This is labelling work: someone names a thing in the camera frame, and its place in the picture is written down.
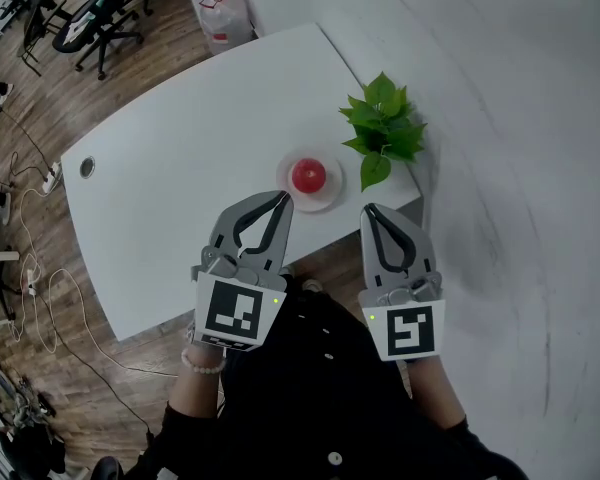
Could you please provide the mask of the person's right forearm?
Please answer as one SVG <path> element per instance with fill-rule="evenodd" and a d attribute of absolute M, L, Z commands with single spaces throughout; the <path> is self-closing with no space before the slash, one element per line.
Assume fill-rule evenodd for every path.
<path fill-rule="evenodd" d="M 445 430 L 466 420 L 466 412 L 439 356 L 408 363 L 407 372 L 412 398 L 430 420 Z"/>

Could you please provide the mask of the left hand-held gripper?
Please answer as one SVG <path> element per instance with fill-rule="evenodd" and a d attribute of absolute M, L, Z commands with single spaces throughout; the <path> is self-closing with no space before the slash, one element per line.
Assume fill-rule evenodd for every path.
<path fill-rule="evenodd" d="M 193 342 L 237 351 L 252 351 L 264 344 L 286 298 L 286 280 L 277 274 L 293 212 L 290 194 L 281 190 L 254 194 L 222 211 L 209 246 L 224 255 L 193 269 Z M 240 254 L 241 234 L 267 213 L 271 216 L 259 245 Z M 252 267 L 239 266 L 230 257 Z"/>

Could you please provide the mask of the person's left forearm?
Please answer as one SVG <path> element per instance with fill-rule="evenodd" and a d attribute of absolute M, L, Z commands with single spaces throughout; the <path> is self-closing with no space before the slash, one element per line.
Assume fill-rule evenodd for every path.
<path fill-rule="evenodd" d="M 181 365 L 171 390 L 169 406 L 193 418 L 214 418 L 217 410 L 224 349 L 191 343 L 181 353 Z"/>

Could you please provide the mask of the red apple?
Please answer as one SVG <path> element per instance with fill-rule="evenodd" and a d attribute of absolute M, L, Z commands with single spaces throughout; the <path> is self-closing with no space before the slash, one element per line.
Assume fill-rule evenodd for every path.
<path fill-rule="evenodd" d="M 300 192 L 313 194 L 320 191 L 326 183 L 327 173 L 324 165 L 314 158 L 298 160 L 291 171 L 291 183 Z"/>

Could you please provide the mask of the green leafy potted plant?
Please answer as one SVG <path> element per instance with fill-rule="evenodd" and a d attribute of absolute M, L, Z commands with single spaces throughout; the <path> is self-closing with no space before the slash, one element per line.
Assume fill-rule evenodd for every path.
<path fill-rule="evenodd" d="M 406 165 L 416 161 L 424 150 L 427 124 L 413 116 L 414 104 L 405 86 L 397 86 L 380 73 L 362 87 L 361 99 L 349 96 L 348 105 L 339 113 L 353 127 L 355 136 L 343 144 L 362 156 L 362 190 L 385 181 L 394 162 Z"/>

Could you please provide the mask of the person's black clothing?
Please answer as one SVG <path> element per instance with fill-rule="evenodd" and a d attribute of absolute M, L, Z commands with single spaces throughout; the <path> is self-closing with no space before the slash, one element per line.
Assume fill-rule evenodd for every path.
<path fill-rule="evenodd" d="M 265 343 L 224 349 L 214 418 L 167 404 L 125 480 L 528 480 L 466 420 L 442 429 L 412 398 L 407 364 L 324 291 L 290 281 Z"/>

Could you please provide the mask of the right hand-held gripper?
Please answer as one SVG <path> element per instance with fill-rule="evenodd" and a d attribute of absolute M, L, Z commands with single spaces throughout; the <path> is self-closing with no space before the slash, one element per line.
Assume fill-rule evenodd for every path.
<path fill-rule="evenodd" d="M 358 301 L 380 359 L 413 361 L 438 355 L 445 301 L 429 235 L 397 210 L 365 206 L 361 246 L 368 289 Z M 387 288 L 386 282 L 403 283 Z"/>

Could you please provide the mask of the clear water bottle red cap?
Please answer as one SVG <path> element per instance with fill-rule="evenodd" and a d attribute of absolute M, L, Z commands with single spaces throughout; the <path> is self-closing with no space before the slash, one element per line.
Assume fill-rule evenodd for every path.
<path fill-rule="evenodd" d="M 250 42 L 254 30 L 246 0 L 202 0 L 200 24 L 213 55 Z"/>

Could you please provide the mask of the white round plate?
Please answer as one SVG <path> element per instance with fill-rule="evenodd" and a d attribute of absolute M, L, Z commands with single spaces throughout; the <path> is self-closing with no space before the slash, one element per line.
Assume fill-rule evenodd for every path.
<path fill-rule="evenodd" d="M 302 158 L 314 158 L 321 162 L 326 169 L 326 183 L 316 193 L 302 193 L 291 183 L 293 166 Z M 322 149 L 296 149 L 280 160 L 276 169 L 276 182 L 280 190 L 290 194 L 296 211 L 315 213 L 326 210 L 338 198 L 343 185 L 342 169 L 338 161 Z"/>

